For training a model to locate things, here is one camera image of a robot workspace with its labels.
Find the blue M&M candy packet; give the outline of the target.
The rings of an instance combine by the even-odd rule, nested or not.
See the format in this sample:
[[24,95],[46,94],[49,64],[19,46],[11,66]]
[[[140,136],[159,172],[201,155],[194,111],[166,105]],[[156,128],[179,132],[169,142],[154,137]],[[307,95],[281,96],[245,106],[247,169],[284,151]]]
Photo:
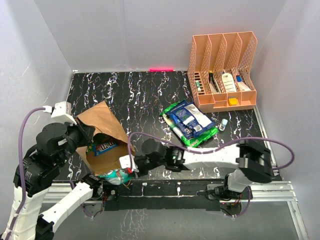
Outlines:
[[106,141],[103,143],[100,143],[98,145],[93,146],[93,152],[94,156],[97,157],[105,152],[110,151],[111,149],[117,147],[118,144],[115,141]]

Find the brown paper bag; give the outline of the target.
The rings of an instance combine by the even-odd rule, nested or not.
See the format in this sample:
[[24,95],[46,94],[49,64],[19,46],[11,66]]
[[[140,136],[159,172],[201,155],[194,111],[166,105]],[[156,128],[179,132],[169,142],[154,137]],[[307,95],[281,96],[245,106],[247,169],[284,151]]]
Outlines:
[[123,185],[131,180],[127,168],[121,166],[120,158],[128,155],[128,136],[122,125],[102,101],[77,116],[84,127],[93,129],[92,142],[78,147],[76,152],[91,172],[112,185]]

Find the green Chuba chips bag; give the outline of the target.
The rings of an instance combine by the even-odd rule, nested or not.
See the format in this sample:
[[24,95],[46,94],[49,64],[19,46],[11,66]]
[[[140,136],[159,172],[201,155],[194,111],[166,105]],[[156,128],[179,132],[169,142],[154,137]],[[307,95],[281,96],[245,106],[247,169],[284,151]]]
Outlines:
[[160,116],[163,117],[164,121],[168,124],[168,126],[171,128],[171,130],[173,130],[173,132],[179,137],[179,139],[184,143],[185,146],[187,147],[192,147],[192,148],[196,148],[198,147],[201,143],[207,141],[208,139],[210,139],[211,137],[213,137],[215,134],[218,133],[218,129],[216,127],[216,123],[215,123],[215,127],[211,128],[210,130],[206,131],[205,133],[203,133],[202,135],[200,135],[199,137],[196,138],[191,138],[191,139],[187,139],[183,133],[181,132],[181,130],[176,126],[176,124],[174,123],[173,120],[170,119],[170,117],[166,114],[167,111],[171,110],[172,108],[174,108],[175,106],[177,106],[180,102],[177,103],[173,103],[171,104],[169,107],[167,107],[161,114]]

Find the small colourful snack packet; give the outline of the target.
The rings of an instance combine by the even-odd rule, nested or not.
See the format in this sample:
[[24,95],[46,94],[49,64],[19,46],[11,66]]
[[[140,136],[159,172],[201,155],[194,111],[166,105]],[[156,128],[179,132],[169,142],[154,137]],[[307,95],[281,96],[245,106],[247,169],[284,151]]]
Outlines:
[[119,168],[110,170],[109,172],[104,174],[100,174],[99,177],[106,180],[108,183],[117,186],[126,184],[132,179],[132,177],[129,173],[127,173],[126,170]]

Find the white blue snack packet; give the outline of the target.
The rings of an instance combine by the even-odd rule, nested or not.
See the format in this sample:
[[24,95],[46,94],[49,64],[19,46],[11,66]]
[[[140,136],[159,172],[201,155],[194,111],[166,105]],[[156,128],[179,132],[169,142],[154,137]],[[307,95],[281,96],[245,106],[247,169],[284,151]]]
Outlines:
[[198,138],[216,125],[193,103],[186,100],[173,107],[167,114],[188,140]]

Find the blue sea salt vinegar bag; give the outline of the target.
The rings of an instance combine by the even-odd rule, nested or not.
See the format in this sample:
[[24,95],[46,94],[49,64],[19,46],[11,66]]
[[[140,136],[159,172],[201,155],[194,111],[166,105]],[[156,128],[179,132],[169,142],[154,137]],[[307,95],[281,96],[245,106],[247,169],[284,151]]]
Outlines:
[[196,116],[190,111],[180,108],[178,110],[168,110],[166,114],[175,125],[181,130],[184,137],[188,140],[198,137],[195,126],[196,126]]

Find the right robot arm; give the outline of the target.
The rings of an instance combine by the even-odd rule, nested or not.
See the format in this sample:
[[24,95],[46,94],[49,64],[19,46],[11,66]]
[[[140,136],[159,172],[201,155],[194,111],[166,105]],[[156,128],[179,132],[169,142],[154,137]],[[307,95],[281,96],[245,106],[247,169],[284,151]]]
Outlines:
[[152,138],[142,144],[142,155],[130,160],[130,168],[138,177],[164,166],[172,172],[197,168],[228,168],[223,184],[209,187],[206,195],[221,201],[238,200],[252,183],[267,184],[274,176],[271,152],[253,141],[241,140],[222,148],[185,148],[164,146]]

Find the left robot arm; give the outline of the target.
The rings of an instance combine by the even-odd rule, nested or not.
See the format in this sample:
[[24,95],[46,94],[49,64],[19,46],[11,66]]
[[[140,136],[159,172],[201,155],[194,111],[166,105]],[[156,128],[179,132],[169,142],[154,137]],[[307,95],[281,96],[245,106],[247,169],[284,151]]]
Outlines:
[[75,124],[50,123],[36,136],[14,175],[14,200],[2,240],[51,240],[76,208],[103,195],[103,181],[89,173],[52,208],[40,212],[60,169],[77,148],[92,143],[94,132],[77,119]]

